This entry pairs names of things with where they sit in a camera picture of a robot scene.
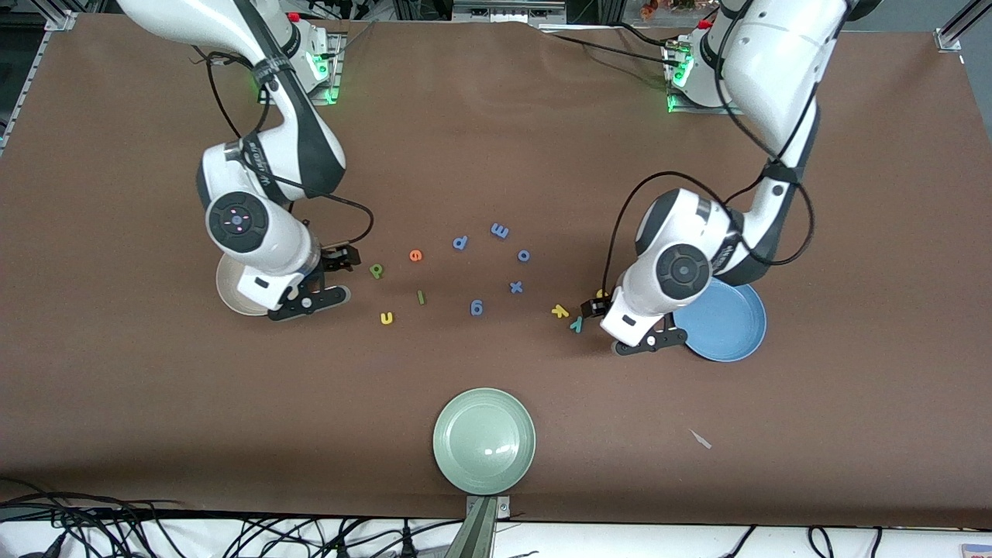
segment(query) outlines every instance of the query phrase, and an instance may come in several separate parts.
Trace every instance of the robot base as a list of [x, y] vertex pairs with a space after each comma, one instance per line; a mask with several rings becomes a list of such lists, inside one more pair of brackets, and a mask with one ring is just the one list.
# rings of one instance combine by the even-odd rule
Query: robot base
[[[302, 35], [306, 38], [305, 44], [308, 48], [301, 48], [291, 60], [293, 67], [297, 71], [300, 83], [304, 90], [308, 91], [310, 102], [314, 106], [327, 106], [337, 102], [337, 95], [341, 87], [341, 71], [344, 68], [344, 46], [347, 43], [347, 35], [344, 33], [328, 33], [326, 30], [317, 28], [306, 21], [297, 22]], [[315, 56], [317, 53], [327, 53], [330, 57], [326, 60]], [[265, 102], [266, 98], [260, 90], [258, 102]]]
[[[724, 114], [726, 111], [720, 106], [703, 106], [689, 100], [676, 86], [677, 80], [683, 80], [685, 75], [692, 71], [692, 67], [697, 64], [705, 64], [702, 61], [694, 61], [690, 54], [691, 44], [688, 42], [688, 35], [680, 35], [677, 40], [668, 41], [663, 47], [662, 60], [675, 61], [680, 65], [665, 66], [665, 89], [668, 92], [669, 112], [690, 112], [694, 114]], [[734, 114], [742, 114], [741, 110], [733, 101], [729, 104], [730, 111]]]

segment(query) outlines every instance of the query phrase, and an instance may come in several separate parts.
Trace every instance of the plate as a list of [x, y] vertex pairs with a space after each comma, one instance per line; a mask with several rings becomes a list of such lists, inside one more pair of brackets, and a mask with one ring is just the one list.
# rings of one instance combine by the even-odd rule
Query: plate
[[252, 301], [238, 290], [238, 281], [244, 273], [245, 264], [227, 254], [220, 256], [217, 263], [217, 294], [227, 308], [244, 316], [265, 316], [269, 309]]
[[673, 318], [688, 333], [685, 344], [717, 362], [747, 357], [761, 345], [768, 328], [765, 305], [753, 287], [731, 287], [716, 278], [692, 304], [676, 310]]
[[451, 399], [434, 425], [434, 460], [444, 476], [470, 494], [509, 490], [534, 460], [537, 434], [516, 397], [491, 387]]

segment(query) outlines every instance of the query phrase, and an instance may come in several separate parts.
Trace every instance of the green led light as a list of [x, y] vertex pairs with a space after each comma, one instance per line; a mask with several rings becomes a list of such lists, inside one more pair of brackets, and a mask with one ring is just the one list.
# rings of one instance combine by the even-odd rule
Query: green led light
[[313, 76], [316, 77], [317, 79], [324, 79], [325, 77], [327, 77], [327, 65], [326, 64], [320, 64], [319, 66], [317, 65], [318, 63], [322, 63], [323, 59], [321, 57], [316, 57], [314, 55], [311, 55], [310, 53], [307, 54], [308, 54], [307, 62], [310, 64], [310, 69], [313, 71]]
[[672, 83], [677, 87], [685, 87], [685, 82], [688, 80], [688, 73], [692, 71], [692, 57], [685, 57], [685, 62], [680, 64], [680, 68], [684, 68], [682, 71], [677, 71]]

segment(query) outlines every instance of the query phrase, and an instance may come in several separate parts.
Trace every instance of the metal frame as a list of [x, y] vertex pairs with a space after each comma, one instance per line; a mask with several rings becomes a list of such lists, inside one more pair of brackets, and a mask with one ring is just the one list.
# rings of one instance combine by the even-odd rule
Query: metal frame
[[28, 89], [31, 88], [31, 83], [35, 80], [35, 73], [38, 72], [38, 66], [42, 63], [42, 56], [45, 54], [45, 49], [48, 47], [51, 39], [52, 31], [45, 31], [45, 36], [42, 38], [42, 43], [38, 45], [38, 53], [35, 55], [35, 59], [31, 62], [31, 69], [28, 71], [28, 77], [24, 80], [24, 86], [21, 87], [21, 93], [17, 96], [17, 104], [14, 105], [14, 110], [10, 113], [10, 121], [7, 122], [7, 127], [4, 128], [3, 136], [0, 137], [0, 156], [3, 156], [4, 149], [7, 148], [7, 141], [10, 138], [11, 132], [14, 131], [14, 126], [17, 124], [17, 117], [21, 114], [21, 107], [24, 105], [24, 99], [28, 96]]
[[68, 31], [79, 12], [102, 12], [107, 0], [30, 0], [45, 17], [45, 31]]
[[961, 50], [959, 39], [971, 29], [982, 17], [992, 10], [992, 0], [970, 0], [961, 11], [954, 14], [950, 21], [933, 32], [936, 46], [942, 53], [953, 53]]

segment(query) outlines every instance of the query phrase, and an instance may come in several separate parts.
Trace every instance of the black cable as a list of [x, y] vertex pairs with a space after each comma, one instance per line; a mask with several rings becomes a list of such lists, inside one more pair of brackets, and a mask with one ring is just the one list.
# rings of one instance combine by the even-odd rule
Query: black cable
[[[244, 531], [241, 535], [238, 536], [237, 539], [234, 540], [234, 542], [232, 542], [230, 544], [230, 546], [227, 547], [227, 550], [225, 550], [224, 551], [224, 554], [221, 555], [222, 558], [238, 558], [238, 556], [240, 556], [241, 551], [244, 550], [248, 546], [248, 543], [250, 543], [251, 541], [255, 540], [256, 538], [258, 538], [259, 535], [263, 534], [266, 531], [274, 532], [277, 535], [283, 535], [283, 534], [285, 534], [285, 533], [282, 533], [280, 531], [277, 531], [277, 530], [273, 529], [272, 527], [278, 525], [279, 523], [282, 523], [283, 521], [286, 521], [287, 519], [289, 519], [289, 518], [288, 517], [275, 518], [275, 519], [272, 519], [272, 522], [269, 523], [268, 525], [265, 525], [264, 524], [264, 521], [265, 521], [264, 519], [262, 521], [259, 521], [258, 523], [255, 523], [255, 522], [250, 521], [248, 519], [244, 519], [244, 522], [245, 523], [250, 523], [250, 524], [253, 524], [253, 525], [257, 526], [258, 527], [258, 532], [256, 532], [255, 534], [251, 535], [250, 537], [248, 537], [244, 541], [241, 541], [241, 539], [244, 537], [244, 535], [248, 534], [248, 531]], [[235, 543], [237, 543], [239, 541], [241, 542], [241, 544], [238, 544], [237, 548], [234, 548]]]
[[577, 45], [583, 45], [583, 46], [586, 46], [586, 47], [592, 47], [593, 49], [599, 49], [599, 50], [607, 51], [607, 52], [610, 52], [610, 53], [616, 53], [618, 55], [624, 55], [626, 57], [632, 57], [632, 58], [635, 58], [635, 59], [641, 59], [641, 60], [646, 60], [646, 61], [651, 61], [651, 62], [657, 62], [659, 64], [664, 64], [665, 66], [678, 66], [679, 65], [679, 63], [676, 62], [676, 61], [662, 60], [662, 59], [659, 59], [659, 58], [649, 57], [649, 56], [646, 56], [646, 55], [639, 55], [637, 53], [631, 53], [631, 52], [628, 52], [628, 51], [622, 51], [620, 49], [614, 49], [613, 47], [607, 47], [605, 45], [597, 45], [595, 43], [589, 43], [588, 41], [583, 41], [582, 39], [573, 39], [572, 37], [565, 37], [565, 36], [562, 36], [562, 35], [558, 35], [556, 33], [551, 33], [550, 35], [552, 37], [555, 37], [557, 39], [561, 39], [563, 41], [568, 41], [570, 43], [576, 43]]
[[735, 546], [734, 549], [731, 550], [729, 554], [724, 554], [723, 558], [736, 558], [737, 554], [740, 553], [741, 548], [744, 548], [744, 543], [747, 542], [748, 537], [750, 537], [751, 533], [753, 533], [754, 530], [757, 528], [758, 525], [751, 525], [750, 527], [748, 527], [748, 529], [744, 531], [744, 534], [741, 535], [741, 538], [737, 540], [737, 546]]
[[[207, 63], [207, 69], [208, 70], [210, 68], [210, 66], [209, 66], [210, 59], [211, 58], [214, 58], [214, 57], [228, 57], [231, 60], [231, 62], [228, 62], [226, 64], [239, 63], [239, 64], [247, 65], [247, 62], [243, 62], [242, 63], [237, 57], [232, 57], [231, 55], [226, 55], [225, 53], [214, 52], [214, 53], [210, 53], [209, 55], [207, 55], [207, 54], [204, 54], [203, 51], [199, 47], [194, 46], [193, 48], [206, 61], [206, 63]], [[208, 77], [210, 77], [210, 86], [211, 86], [211, 89], [213, 90], [213, 93], [214, 93], [213, 98], [217, 102], [217, 107], [220, 109], [221, 114], [224, 115], [224, 119], [227, 120], [227, 123], [231, 127], [231, 130], [234, 132], [234, 134], [237, 135], [238, 138], [241, 138], [241, 135], [238, 133], [237, 128], [235, 128], [234, 124], [231, 122], [230, 117], [227, 115], [227, 111], [224, 109], [223, 101], [220, 100], [220, 96], [217, 94], [217, 89], [216, 89], [215, 86], [213, 86], [213, 79], [212, 79], [211, 76], [212, 76], [212, 74], [209, 75]], [[265, 125], [265, 121], [266, 121], [266, 119], [269, 116], [269, 105], [270, 105], [269, 100], [270, 100], [270, 97], [271, 97], [271, 93], [269, 92], [269, 89], [264, 84], [262, 85], [261, 90], [264, 91], [265, 98], [264, 98], [264, 102], [262, 104], [262, 113], [259, 116], [258, 123], [255, 124], [255, 128], [252, 129], [252, 133], [255, 133], [255, 134], [257, 134], [258, 132], [260, 132], [262, 130], [262, 126]], [[369, 232], [372, 231], [372, 226], [375, 224], [375, 214], [372, 212], [372, 209], [369, 209], [366, 206], [364, 206], [364, 205], [362, 205], [362, 204], [360, 204], [358, 202], [353, 202], [352, 200], [348, 200], [348, 199], [342, 198], [340, 196], [335, 196], [333, 194], [323, 194], [323, 193], [320, 193], [320, 192], [311, 190], [309, 188], [306, 188], [305, 186], [303, 186], [300, 183], [297, 183], [297, 182], [291, 181], [289, 179], [285, 179], [283, 177], [279, 177], [279, 176], [276, 176], [276, 175], [274, 175], [272, 173], [268, 173], [266, 171], [263, 171], [262, 169], [259, 169], [257, 166], [255, 166], [251, 161], [249, 161], [249, 159], [247, 157], [247, 154], [244, 153], [244, 152], [242, 152], [242, 158], [241, 158], [241, 160], [242, 160], [242, 163], [246, 167], [248, 167], [249, 169], [251, 169], [252, 172], [254, 172], [255, 174], [258, 174], [258, 175], [261, 175], [261, 176], [264, 176], [264, 177], [268, 177], [268, 178], [270, 178], [270, 179], [272, 179], [274, 181], [282, 182], [283, 184], [288, 184], [290, 186], [295, 186], [295, 187], [299, 188], [300, 190], [303, 190], [304, 192], [309, 192], [309, 193], [311, 193], [311, 194], [313, 194], [315, 196], [327, 198], [327, 199], [332, 200], [334, 202], [338, 202], [339, 204], [344, 204], [346, 206], [350, 206], [350, 207], [353, 207], [353, 208], [356, 208], [356, 209], [361, 209], [362, 211], [364, 211], [365, 214], [367, 214], [369, 216], [368, 226], [365, 227], [365, 230], [362, 231], [361, 234], [359, 234], [358, 236], [356, 236], [354, 238], [349, 239], [348, 240], [349, 243], [352, 243], [353, 244], [353, 243], [361, 240], [362, 238], [365, 238], [366, 236], [368, 236]], [[289, 212], [293, 212], [293, 203], [290, 203], [289, 208], [288, 208], [288, 211]]]
[[320, 518], [319, 517], [316, 517], [316, 516], [315, 517], [311, 517], [310, 519], [307, 519], [306, 521], [301, 521], [295, 527], [293, 527], [289, 531], [286, 531], [286, 533], [283, 534], [282, 536], [280, 536], [279, 538], [272, 539], [272, 540], [266, 542], [264, 545], [262, 545], [262, 552], [259, 553], [258, 558], [264, 557], [273, 548], [275, 548], [280, 543], [284, 543], [284, 542], [290, 542], [290, 543], [293, 543], [293, 544], [302, 544], [302, 545], [304, 545], [307, 548], [307, 550], [310, 550], [310, 548], [312, 546], [316, 546], [316, 545], [313, 544], [313, 543], [311, 543], [311, 542], [309, 542], [309, 541], [307, 541], [306, 539], [303, 539], [302, 537], [300, 537], [299, 539], [297, 539], [296, 537], [293, 537], [292, 535], [293, 535], [293, 533], [300, 531], [301, 529], [303, 529], [307, 525], [310, 525], [312, 523], [317, 523], [318, 521], [320, 521]]
[[[734, 18], [730, 20], [730, 25], [727, 27], [727, 31], [723, 34], [723, 39], [720, 41], [720, 48], [716, 52], [716, 68], [714, 69], [713, 72], [713, 85], [716, 87], [716, 96], [719, 97], [720, 104], [723, 106], [723, 109], [726, 111], [727, 115], [730, 116], [730, 120], [733, 121], [734, 125], [736, 125], [737, 128], [739, 128], [740, 131], [744, 133], [744, 135], [746, 135], [752, 142], [754, 142], [755, 145], [761, 148], [762, 151], [768, 154], [768, 156], [772, 159], [772, 163], [782, 164], [782, 160], [780, 159], [782, 155], [776, 154], [774, 151], [772, 151], [772, 148], [768, 147], [768, 145], [765, 144], [765, 142], [763, 142], [754, 132], [752, 132], [747, 126], [745, 126], [744, 123], [741, 122], [740, 118], [736, 114], [734, 114], [732, 110], [730, 110], [730, 102], [723, 94], [723, 88], [720, 86], [720, 81], [723, 79], [723, 64], [724, 62], [726, 62], [723, 58], [723, 53], [726, 51], [727, 42], [730, 40], [730, 36], [733, 35], [733, 31], [734, 28], [737, 27], [737, 23], [741, 20], [741, 18], [744, 17], [744, 14], [747, 13], [748, 9], [751, 7], [752, 4], [754, 4], [754, 0], [747, 0], [746, 2], [744, 2], [744, 5], [741, 6], [741, 9], [738, 10], [737, 14], [734, 15]], [[847, 9], [845, 10], [844, 15], [841, 16], [840, 23], [837, 24], [837, 27], [834, 29], [831, 35], [832, 40], [835, 40], [837, 39], [837, 37], [840, 36], [840, 31], [844, 26], [844, 22], [847, 20], [848, 14], [850, 14], [850, 10], [851, 10], [850, 3], [845, 3], [845, 5], [847, 6]], [[809, 94], [809, 99], [806, 100], [806, 108], [803, 109], [803, 117], [806, 116], [806, 111], [808, 110], [808, 106], [810, 103], [812, 103], [812, 100], [815, 97], [815, 95], [816, 95], [816, 84], [813, 85], [812, 91]], [[801, 117], [799, 121], [796, 122], [796, 127], [793, 129], [793, 133], [789, 138], [789, 142], [786, 143], [787, 147], [789, 143], [792, 142], [793, 137], [796, 136], [796, 132], [798, 131], [802, 123], [803, 123], [803, 118]]]
[[[826, 554], [823, 554], [812, 540], [812, 534], [815, 531], [819, 531], [823, 535], [823, 540], [826, 542]], [[830, 536], [826, 534], [826, 529], [823, 527], [808, 527], [806, 529], [806, 540], [809, 541], [809, 546], [812, 547], [812, 551], [816, 553], [816, 556], [819, 556], [819, 558], [833, 558], [833, 545], [830, 544]]]
[[346, 206], [350, 206], [352, 208], [361, 209], [362, 211], [365, 211], [365, 214], [367, 214], [369, 216], [368, 226], [365, 227], [365, 230], [363, 230], [361, 234], [359, 234], [358, 236], [355, 236], [354, 238], [350, 238], [348, 240], [348, 243], [349, 244], [354, 244], [355, 242], [358, 242], [362, 238], [365, 238], [366, 236], [368, 236], [369, 232], [372, 232], [372, 226], [375, 225], [375, 213], [372, 212], [372, 209], [367, 208], [366, 206], [360, 204], [359, 202], [353, 202], [352, 200], [348, 200], [348, 199], [342, 198], [340, 196], [335, 196], [334, 194], [323, 194], [323, 193], [320, 193], [320, 192], [316, 192], [314, 190], [311, 190], [311, 189], [305, 187], [304, 185], [302, 185], [302, 184], [300, 184], [298, 182], [294, 182], [294, 181], [291, 181], [289, 179], [286, 179], [286, 178], [283, 178], [283, 177], [279, 177], [279, 176], [276, 176], [276, 175], [274, 175], [272, 173], [263, 171], [262, 169], [259, 169], [254, 163], [252, 163], [248, 159], [247, 153], [242, 153], [241, 163], [245, 167], [248, 167], [249, 169], [251, 169], [251, 171], [253, 173], [262, 175], [263, 177], [268, 177], [268, 178], [270, 178], [270, 179], [272, 179], [274, 181], [279, 181], [279, 182], [281, 182], [283, 184], [287, 184], [289, 186], [294, 186], [296, 188], [299, 188], [300, 190], [303, 190], [304, 192], [309, 192], [309, 193], [311, 193], [311, 194], [313, 194], [313, 195], [315, 195], [317, 197], [327, 198], [327, 199], [332, 200], [334, 202], [338, 202], [339, 204], [345, 204]]
[[768, 145], [766, 145], [761, 138], [745, 126], [744, 123], [741, 122], [740, 118], [738, 118], [738, 116], [730, 110], [730, 102], [723, 94], [723, 87], [720, 84], [723, 80], [723, 53], [726, 51], [727, 42], [730, 40], [730, 36], [733, 35], [734, 28], [737, 27], [737, 22], [744, 17], [744, 14], [747, 13], [748, 8], [750, 8], [752, 4], [754, 4], [754, 0], [747, 0], [744, 2], [741, 9], [738, 10], [733, 19], [730, 20], [730, 25], [727, 27], [727, 31], [723, 34], [723, 39], [720, 41], [720, 48], [716, 51], [716, 68], [713, 69], [713, 85], [716, 87], [716, 96], [720, 99], [720, 104], [723, 106], [723, 109], [726, 111], [727, 115], [730, 116], [730, 119], [737, 126], [737, 128], [739, 128], [740, 131], [743, 132], [744, 135], [746, 135], [755, 145], [760, 147], [762, 151], [767, 153], [768, 156], [772, 158], [773, 163], [779, 163], [779, 156], [772, 151], [772, 148], [768, 147]]
[[351, 531], [355, 530], [362, 523], [368, 522], [368, 520], [368, 517], [362, 517], [356, 519], [354, 523], [351, 523], [347, 527], [343, 527], [345, 519], [341, 519], [341, 524], [337, 526], [337, 535], [325, 544], [321, 545], [320, 548], [318, 548], [316, 552], [311, 555], [311, 557], [315, 557], [317, 555], [327, 556], [330, 554], [331, 550], [344, 545], [344, 539], [351, 534]]
[[[121, 541], [117, 540], [117, 538], [114, 537], [113, 533], [111, 533], [110, 530], [107, 529], [103, 523], [94, 519], [85, 511], [55, 503], [0, 502], [0, 509], [17, 509], [17, 508], [51, 509], [51, 510], [59, 511], [62, 514], [62, 529], [66, 533], [68, 533], [69, 536], [79, 541], [84, 547], [86, 547], [87, 556], [89, 555], [90, 552], [95, 553], [97, 556], [100, 556], [100, 554], [96, 552], [96, 549], [93, 548], [92, 545], [90, 545], [89, 542], [86, 540], [85, 535], [82, 533], [83, 526], [88, 526], [98, 529], [101, 532], [101, 534], [103, 534], [103, 536], [105, 536], [107, 540], [110, 542], [111, 547], [116, 549], [115, 553], [119, 553], [121, 556], [124, 556], [125, 558], [130, 558], [132, 556], [131, 550], [126, 546], [124, 546], [124, 544]], [[74, 522], [72, 524], [66, 523], [64, 521], [66, 517], [71, 517], [74, 520]], [[73, 527], [79, 529], [79, 533], [75, 533], [74, 531], [72, 531]]]
[[[231, 64], [240, 64], [241, 66], [244, 66], [248, 70], [251, 69], [251, 64], [249, 64], [247, 60], [241, 57], [229, 55], [227, 53], [214, 51], [211, 52], [210, 54], [205, 54], [203, 50], [201, 50], [200, 47], [196, 45], [193, 45], [192, 49], [196, 51], [196, 53], [200, 56], [200, 58], [206, 65], [206, 79], [207, 81], [210, 82], [210, 91], [213, 92], [213, 99], [217, 101], [217, 108], [220, 109], [220, 114], [224, 117], [224, 120], [227, 122], [227, 125], [231, 128], [231, 131], [234, 132], [234, 135], [240, 139], [241, 132], [239, 132], [237, 126], [234, 125], [234, 121], [231, 120], [230, 115], [227, 114], [227, 109], [224, 108], [224, 102], [220, 100], [220, 93], [217, 91], [217, 83], [213, 79], [213, 61], [222, 60], [225, 66], [229, 66]], [[266, 106], [263, 108], [263, 110], [266, 109], [268, 109], [268, 103], [266, 103]]]
[[871, 553], [868, 555], [870, 558], [875, 558], [878, 553], [878, 545], [882, 544], [882, 533], [885, 531], [882, 527], [875, 527], [876, 535], [875, 542], [871, 545]]
[[346, 545], [345, 544], [341, 544], [341, 547], [344, 548], [346, 546], [361, 546], [361, 545], [363, 545], [365, 543], [369, 543], [369, 542], [372, 542], [372, 541], [374, 541], [376, 539], [380, 539], [380, 538], [382, 538], [382, 537], [384, 537], [386, 535], [392, 535], [392, 534], [402, 535], [403, 534], [403, 531], [401, 531], [399, 529], [390, 529], [388, 531], [383, 531], [383, 532], [381, 532], [381, 533], [379, 533], [377, 535], [372, 535], [372, 536], [370, 536], [368, 538], [365, 538], [365, 539], [362, 539], [362, 540], [356, 540], [356, 541], [353, 541], [353, 542], [349, 542]]
[[[75, 524], [74, 525], [69, 525], [64, 520], [64, 516], [67, 514], [67, 512], [65, 510], [62, 511], [62, 513], [63, 513], [62, 523], [64, 524], [64, 528], [70, 534], [73, 535], [73, 538], [76, 538], [76, 539], [78, 539], [79, 537], [78, 536], [75, 536], [75, 534], [71, 532], [71, 528], [73, 526], [75, 526], [78, 529], [81, 529], [83, 526], [98, 527], [99, 528], [100, 526], [102, 526], [102, 523], [98, 519], [96, 519], [95, 517], [92, 517], [89, 513], [86, 513], [86, 512], [82, 511], [79, 508], [69, 507], [68, 506], [68, 501], [70, 499], [90, 500], [90, 501], [96, 501], [96, 502], [100, 502], [100, 503], [108, 503], [108, 504], [113, 504], [113, 505], [119, 506], [121, 508], [121, 510], [126, 511], [127, 514], [130, 515], [130, 520], [128, 518], [124, 517], [123, 519], [118, 518], [117, 520], [112, 521], [112, 525], [117, 529], [117, 533], [121, 536], [121, 539], [120, 540], [123, 543], [123, 545], [125, 547], [127, 547], [127, 539], [130, 538], [131, 535], [134, 535], [136, 538], [138, 538], [138, 540], [142, 544], [142, 546], [145, 547], [145, 550], [148, 552], [149, 557], [150, 558], [157, 558], [157, 555], [155, 554], [154, 550], [151, 547], [151, 544], [148, 541], [148, 535], [147, 535], [147, 533], [145, 533], [144, 527], [142, 526], [142, 521], [143, 520], [141, 518], [139, 518], [139, 516], [138, 516], [137, 511], [139, 510], [139, 508], [135, 507], [135, 504], [147, 505], [148, 508], [149, 508], [148, 511], [151, 513], [152, 519], [159, 526], [159, 529], [162, 531], [163, 536], [166, 538], [166, 540], [170, 543], [170, 545], [173, 547], [173, 549], [176, 551], [176, 553], [179, 556], [181, 556], [183, 558], [186, 558], [185, 555], [184, 555], [184, 553], [179, 549], [178, 545], [173, 540], [172, 535], [170, 535], [169, 532], [168, 532], [168, 530], [165, 528], [165, 525], [162, 524], [162, 521], [159, 519], [157, 510], [156, 510], [156, 508], [154, 506], [154, 503], [155, 502], [159, 502], [159, 503], [161, 503], [161, 502], [175, 503], [174, 500], [167, 500], [167, 499], [121, 500], [121, 499], [110, 497], [110, 496], [99, 496], [99, 495], [87, 494], [87, 493], [83, 493], [83, 492], [47, 491], [47, 490], [43, 490], [42, 488], [39, 488], [38, 486], [33, 485], [31, 483], [27, 483], [25, 481], [21, 481], [21, 480], [18, 480], [18, 479], [12, 479], [12, 478], [9, 478], [9, 477], [0, 477], [0, 481], [4, 481], [4, 482], [8, 482], [8, 483], [13, 483], [13, 484], [16, 484], [16, 485], [25, 487], [25, 488], [30, 488], [30, 489], [32, 489], [32, 490], [35, 491], [35, 493], [26, 494], [26, 495], [23, 495], [23, 496], [17, 496], [17, 497], [8, 499], [7, 501], [4, 502], [4, 504], [8, 504], [8, 505], [12, 505], [12, 504], [23, 505], [25, 503], [32, 502], [33, 500], [43, 498], [43, 499], [47, 499], [48, 501], [50, 501], [52, 503], [52, 505], [59, 506], [61, 508], [64, 508], [65, 510], [74, 510], [74, 511], [79, 511], [81, 513], [84, 513], [85, 516], [86, 516], [86, 518], [87, 518], [85, 524], [79, 524], [79, 522], [78, 522], [78, 515], [75, 514], [75, 515], [72, 515], [72, 517], [75, 518]], [[64, 501], [65, 502], [65, 505], [61, 504], [59, 502], [59, 500]], [[126, 523], [130, 527], [130, 532], [128, 532], [127, 534], [124, 533], [124, 530], [121, 528], [121, 525], [120, 525], [121, 522]], [[110, 535], [110, 532], [108, 530], [106, 530], [105, 528], [101, 528], [100, 530], [103, 531], [103, 534], [106, 535], [106, 536], [108, 536], [108, 538], [112, 538], [112, 536]], [[91, 552], [91, 550], [89, 548], [87, 548], [86, 549], [86, 552], [87, 552], [87, 555], [88, 555]]]
[[410, 540], [413, 540], [413, 538], [415, 536], [417, 536], [417, 535], [419, 535], [419, 534], [421, 534], [421, 533], [423, 533], [425, 531], [430, 531], [431, 529], [437, 529], [438, 527], [444, 527], [446, 525], [454, 525], [455, 523], [461, 523], [461, 522], [462, 522], [461, 519], [453, 519], [451, 521], [442, 521], [441, 523], [435, 523], [434, 525], [428, 525], [427, 527], [421, 527], [420, 529], [417, 529], [415, 531], [412, 531], [410, 533], [410, 536], [409, 537], [408, 536], [401, 536], [400, 538], [398, 538], [398, 539], [394, 540], [393, 542], [387, 544], [386, 546], [382, 547], [378, 552], [376, 552], [375, 554], [369, 556], [369, 558], [378, 558], [379, 556], [383, 555], [390, 548], [393, 548], [394, 546], [396, 546], [397, 544], [403, 542], [404, 540], [407, 540], [408, 538]]
[[637, 37], [641, 41], [644, 41], [645, 43], [647, 43], [649, 45], [654, 45], [656, 47], [663, 47], [665, 45], [665, 41], [667, 40], [667, 39], [652, 39], [651, 37], [648, 37], [647, 35], [641, 33], [633, 25], [630, 25], [629, 23], [624, 23], [622, 21], [608, 23], [606, 25], [607, 25], [607, 27], [621, 27], [623, 29], [626, 29], [627, 31], [633, 33], [634, 34], [634, 37]]

